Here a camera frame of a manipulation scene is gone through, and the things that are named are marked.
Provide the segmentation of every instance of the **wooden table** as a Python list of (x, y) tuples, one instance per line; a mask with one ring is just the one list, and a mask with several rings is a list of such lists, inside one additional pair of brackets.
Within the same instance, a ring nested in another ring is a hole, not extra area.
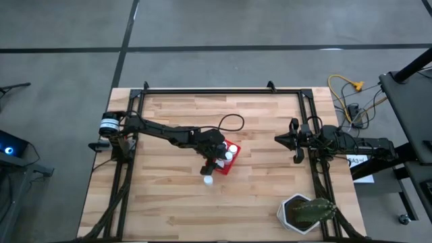
[[(337, 125), (329, 89), (312, 89), (318, 116), (324, 124)], [(129, 88), (113, 89), (108, 110), (126, 110), (129, 92)], [(223, 132), (228, 140), (239, 144), (242, 151), (228, 175), (213, 173), (214, 185), (210, 187), (204, 185), (199, 173), (204, 160), (194, 150), (180, 149), (168, 141), (140, 135), (124, 240), (322, 238), (320, 227), (303, 236), (284, 229), (276, 217), (280, 202), (291, 195), (298, 192), (315, 197), (308, 158), (296, 165), (292, 162), (294, 152), (274, 141), (275, 135), (288, 131), (292, 117), (300, 119), (296, 95), (158, 94), (146, 95), (144, 99), (143, 117), (170, 126), (217, 126), (228, 113), (238, 113), (246, 120), (242, 131)], [(222, 126), (234, 129), (239, 125), (240, 119), (229, 117)], [(111, 152), (98, 154), (94, 166), (110, 155)], [(112, 162), (93, 173), (79, 236), (85, 235), (107, 208), (114, 169)], [(365, 235), (346, 161), (332, 161), (330, 174), (338, 207), (356, 230)], [(117, 229), (116, 215), (114, 222), (112, 234)]]

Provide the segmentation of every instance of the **red container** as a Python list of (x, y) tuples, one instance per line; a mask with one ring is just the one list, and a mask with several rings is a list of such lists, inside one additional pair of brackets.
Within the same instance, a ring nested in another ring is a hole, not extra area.
[(222, 173), (223, 175), (227, 175), (228, 172), (230, 172), (230, 169), (231, 169), (232, 165), (234, 164), (234, 162), (236, 161), (237, 156), (240, 153), (240, 150), (242, 150), (242, 148), (240, 146), (238, 146), (237, 144), (234, 144), (233, 142), (230, 142), (228, 140), (225, 140), (225, 142), (227, 143), (227, 149), (231, 145), (236, 145), (237, 146), (237, 153), (232, 157), (232, 161), (231, 161), (231, 163), (229, 165), (225, 164), (225, 166), (223, 166), (223, 169), (219, 169), (219, 168), (215, 169), (215, 171), (217, 171), (219, 173)]

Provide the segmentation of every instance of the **gray floor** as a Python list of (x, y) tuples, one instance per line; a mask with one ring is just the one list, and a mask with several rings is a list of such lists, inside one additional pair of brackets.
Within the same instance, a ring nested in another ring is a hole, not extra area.
[[(0, 48), (120, 47), (131, 5), (131, 0), (0, 0)], [(142, 0), (130, 46), (430, 43), (431, 24), (420, 0)], [(328, 75), (341, 74), (368, 87), (423, 51), (128, 53), (119, 86), (141, 87), (145, 80), (153, 87), (264, 86), (268, 80), (277, 86), (326, 86)], [(40, 163), (56, 168), (49, 181), (29, 190), (14, 242), (75, 236), (94, 158), (87, 143), (97, 139), (117, 58), (117, 53), (0, 55), (0, 85), (32, 83), (1, 100), (0, 128), (33, 142)], [(336, 90), (344, 84), (333, 83)], [(377, 91), (347, 100), (364, 105)], [(377, 108), (361, 136), (406, 142), (388, 103)], [(396, 221), (404, 213), (397, 194), (358, 194), (370, 237), (405, 242), (432, 237), (412, 185), (405, 184), (420, 216), (407, 226)]]

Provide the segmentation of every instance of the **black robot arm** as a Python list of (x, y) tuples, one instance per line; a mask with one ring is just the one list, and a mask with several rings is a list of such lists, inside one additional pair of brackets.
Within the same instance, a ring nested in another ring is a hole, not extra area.
[(313, 134), (308, 124), (299, 124), (296, 118), (290, 123), (289, 132), (275, 137), (275, 141), (296, 151), (295, 163), (304, 158), (302, 147), (311, 148), (318, 157), (332, 160), (334, 155), (372, 155), (376, 159), (397, 159), (393, 143), (386, 138), (354, 138), (342, 129), (324, 125), (319, 134)]
[[(127, 117), (121, 128), (121, 121)], [(108, 138), (113, 146), (114, 156), (129, 156), (130, 143), (125, 139), (128, 134), (140, 132), (157, 138), (168, 140), (181, 149), (194, 149), (206, 159), (206, 165), (201, 168), (202, 175), (211, 175), (219, 166), (214, 159), (226, 159), (227, 149), (223, 143), (225, 137), (216, 129), (201, 132), (195, 126), (170, 127), (149, 121), (140, 115), (128, 115), (125, 111), (105, 112), (102, 116), (99, 134)]]

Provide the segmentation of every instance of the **plant pot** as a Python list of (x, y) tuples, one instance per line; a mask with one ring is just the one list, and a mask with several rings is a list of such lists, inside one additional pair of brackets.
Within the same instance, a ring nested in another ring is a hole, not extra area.
[(291, 209), (306, 201), (310, 201), (310, 198), (297, 193), (281, 203), (279, 210), (277, 210), (277, 218), (287, 230), (294, 230), (300, 234), (307, 234), (319, 225), (319, 222), (296, 222), (294, 219)]

